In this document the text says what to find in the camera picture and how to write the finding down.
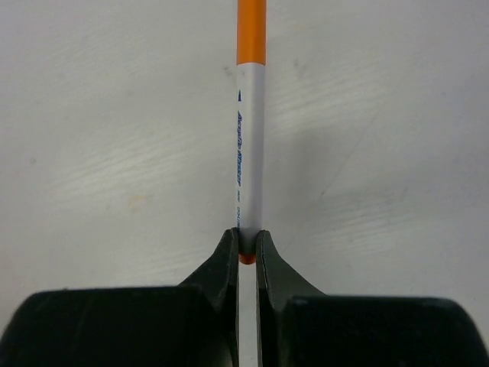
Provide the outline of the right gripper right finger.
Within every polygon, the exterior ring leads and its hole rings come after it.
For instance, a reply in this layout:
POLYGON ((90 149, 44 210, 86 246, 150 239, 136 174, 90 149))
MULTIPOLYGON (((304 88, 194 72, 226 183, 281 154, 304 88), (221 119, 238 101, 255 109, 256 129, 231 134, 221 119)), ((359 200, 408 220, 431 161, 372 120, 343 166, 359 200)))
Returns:
POLYGON ((433 297, 327 295, 256 239, 260 366, 486 366, 474 321, 433 297))

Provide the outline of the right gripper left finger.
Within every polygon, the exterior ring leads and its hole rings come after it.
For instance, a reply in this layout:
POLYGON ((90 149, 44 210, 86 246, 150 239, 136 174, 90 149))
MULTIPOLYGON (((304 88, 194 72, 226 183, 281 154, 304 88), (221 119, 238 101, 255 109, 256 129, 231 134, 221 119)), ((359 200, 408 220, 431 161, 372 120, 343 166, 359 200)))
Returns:
POLYGON ((32 294, 2 334, 1 364, 237 366, 237 231, 175 286, 32 294))

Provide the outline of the orange cap marker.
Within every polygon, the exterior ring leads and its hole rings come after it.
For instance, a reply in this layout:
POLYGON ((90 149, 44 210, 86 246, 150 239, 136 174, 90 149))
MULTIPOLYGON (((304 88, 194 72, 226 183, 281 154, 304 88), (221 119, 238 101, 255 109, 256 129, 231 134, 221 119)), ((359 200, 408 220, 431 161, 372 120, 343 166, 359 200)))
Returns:
POLYGON ((256 261, 263 228, 264 102, 267 1, 237 2, 236 227, 238 258, 256 261))

